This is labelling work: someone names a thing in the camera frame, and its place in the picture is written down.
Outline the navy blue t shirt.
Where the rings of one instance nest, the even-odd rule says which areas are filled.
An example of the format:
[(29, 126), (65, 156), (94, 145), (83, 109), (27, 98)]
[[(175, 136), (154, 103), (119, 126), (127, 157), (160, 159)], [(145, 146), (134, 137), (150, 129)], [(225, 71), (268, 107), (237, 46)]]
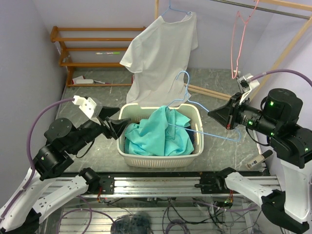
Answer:
[(125, 153), (139, 156), (190, 155), (194, 134), (186, 129), (161, 123), (150, 123), (146, 119), (131, 123), (125, 130)]

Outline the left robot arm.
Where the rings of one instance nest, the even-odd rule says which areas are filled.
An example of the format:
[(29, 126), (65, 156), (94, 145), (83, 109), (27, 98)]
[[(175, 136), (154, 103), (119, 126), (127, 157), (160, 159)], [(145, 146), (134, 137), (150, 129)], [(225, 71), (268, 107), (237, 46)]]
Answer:
[(100, 187), (99, 175), (90, 167), (82, 169), (69, 183), (42, 197), (45, 190), (73, 164), (76, 155), (99, 135), (118, 139), (130, 119), (113, 120), (118, 107), (79, 105), (88, 121), (75, 127), (67, 118), (56, 119), (45, 132), (47, 139), (32, 160), (32, 166), (14, 195), (1, 208), (2, 234), (33, 234), (56, 209), (84, 193), (93, 194)]

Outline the pink wire hanger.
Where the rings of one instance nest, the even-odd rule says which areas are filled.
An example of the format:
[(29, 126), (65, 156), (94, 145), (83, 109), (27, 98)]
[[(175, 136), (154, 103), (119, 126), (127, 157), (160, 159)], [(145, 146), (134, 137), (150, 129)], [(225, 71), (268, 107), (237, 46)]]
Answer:
[[(246, 18), (244, 18), (241, 15), (240, 11), (237, 11), (235, 19), (234, 19), (234, 25), (233, 25), (233, 31), (232, 31), (232, 37), (231, 37), (231, 50), (230, 50), (230, 62), (231, 62), (230, 65), (231, 65), (231, 78), (232, 79), (235, 79), (238, 75), (239, 61), (240, 61), (240, 57), (242, 53), (242, 47), (244, 43), (247, 25), (259, 5), (258, 0), (254, 0), (254, 2), (255, 2), (255, 5), (252, 7), (252, 11)], [(242, 33), (240, 36), (240, 40), (236, 40), (236, 36), (235, 36), (236, 30), (240, 22), (243, 24), (243, 29), (242, 29)]]

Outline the teal t shirt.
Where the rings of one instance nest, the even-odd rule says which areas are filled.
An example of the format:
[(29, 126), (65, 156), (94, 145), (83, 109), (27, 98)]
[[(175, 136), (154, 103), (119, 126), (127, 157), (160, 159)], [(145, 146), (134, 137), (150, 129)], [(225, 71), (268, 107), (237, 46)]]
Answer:
[(182, 156), (194, 151), (190, 119), (161, 106), (148, 119), (125, 130), (125, 153), (140, 156)]

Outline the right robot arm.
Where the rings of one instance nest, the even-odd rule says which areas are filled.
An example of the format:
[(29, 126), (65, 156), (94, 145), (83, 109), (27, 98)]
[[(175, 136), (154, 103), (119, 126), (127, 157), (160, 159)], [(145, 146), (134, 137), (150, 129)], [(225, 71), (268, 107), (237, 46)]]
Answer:
[(312, 132), (297, 124), (302, 105), (292, 91), (275, 88), (264, 98), (261, 109), (251, 107), (241, 93), (236, 93), (226, 105), (208, 113), (228, 130), (243, 125), (265, 135), (285, 176), (285, 190), (280, 191), (265, 188), (226, 168), (223, 176), (215, 180), (216, 189), (244, 195), (261, 208), (271, 223), (296, 234), (306, 232), (312, 218)]

